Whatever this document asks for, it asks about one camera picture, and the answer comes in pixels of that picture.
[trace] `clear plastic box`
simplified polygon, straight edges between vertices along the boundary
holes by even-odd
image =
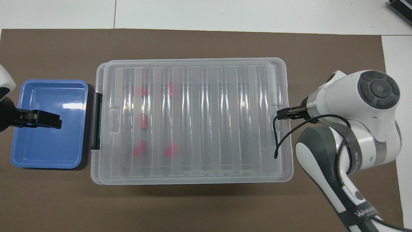
[[[272,120],[288,107],[280,58],[113,60],[97,69],[103,96],[97,184],[285,182],[290,139],[274,159]],[[278,122],[278,136],[290,131]]]

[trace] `plastic tray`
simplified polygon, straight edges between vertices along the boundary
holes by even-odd
[[[11,163],[23,168],[75,168],[82,158],[88,86],[82,80],[28,80],[18,108],[60,115],[61,129],[15,128]]]
[[[106,185],[284,182],[272,120],[288,106],[279,58],[118,60],[99,66],[100,150],[91,176]],[[278,124],[281,137],[290,130]]]

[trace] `black clamp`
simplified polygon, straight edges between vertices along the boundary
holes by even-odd
[[[305,114],[307,114],[306,107],[288,107],[278,110],[277,112],[279,120],[282,119],[300,119],[304,118]]]
[[[9,126],[60,129],[61,123],[62,121],[58,114],[38,109],[17,109],[8,97],[4,97],[4,99],[0,101],[0,131],[5,130]]]

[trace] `red object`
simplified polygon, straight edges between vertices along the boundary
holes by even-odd
[[[148,88],[143,88],[142,96],[147,96],[147,95],[149,95],[149,89]]]
[[[142,157],[143,156],[143,152],[145,152],[145,146],[146,143],[145,141],[140,141],[140,149],[138,149],[138,147],[134,147],[133,148],[133,156],[138,156],[138,157]]]
[[[140,127],[142,129],[146,129],[147,128],[147,115],[145,113],[142,113],[142,121],[140,123]]]
[[[170,145],[166,149],[165,156],[172,158],[173,157],[173,143],[171,142]]]
[[[173,97],[173,85],[172,85],[172,83],[169,83],[167,85],[167,93],[169,94],[169,98]]]
[[[178,154],[179,154],[179,144],[178,143],[173,144],[173,142],[171,142],[170,145],[166,148],[166,152],[164,155],[169,158],[173,158],[173,157],[176,157]]]
[[[146,96],[146,95],[149,94],[149,89],[148,88],[141,88],[141,89],[140,88],[132,88],[131,93],[132,93],[132,95],[142,93],[142,96]]]

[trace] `white device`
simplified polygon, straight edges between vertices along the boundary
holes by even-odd
[[[0,101],[15,87],[16,84],[14,83],[12,77],[0,64]]]
[[[351,232],[412,231],[382,221],[348,178],[399,154],[401,136],[395,122],[399,96],[398,85],[384,73],[336,71],[301,106],[278,111],[279,119],[322,122],[302,132],[296,156]]]

